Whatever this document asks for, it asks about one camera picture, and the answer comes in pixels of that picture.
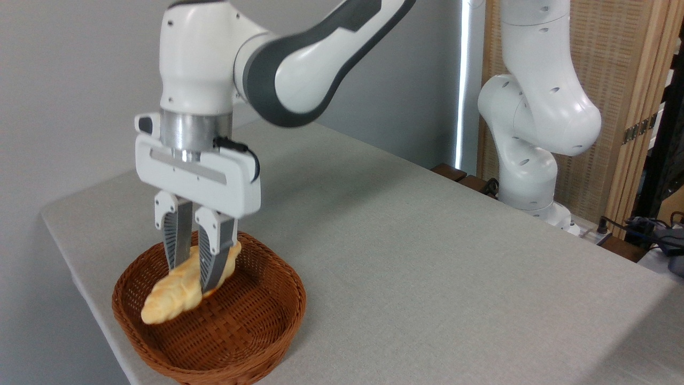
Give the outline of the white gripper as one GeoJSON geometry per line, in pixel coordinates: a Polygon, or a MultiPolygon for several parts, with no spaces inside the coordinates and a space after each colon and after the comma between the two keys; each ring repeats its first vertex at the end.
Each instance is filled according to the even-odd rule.
{"type": "Polygon", "coordinates": [[[134,127],[137,175],[166,191],[154,198],[154,223],[162,232],[170,271],[190,258],[193,202],[205,206],[196,211],[195,221],[200,283],[208,294],[219,287],[229,250],[237,244],[235,218],[261,207],[259,160],[246,146],[229,141],[229,148],[205,151],[198,161],[186,163],[162,144],[159,113],[137,115],[134,127]]]}

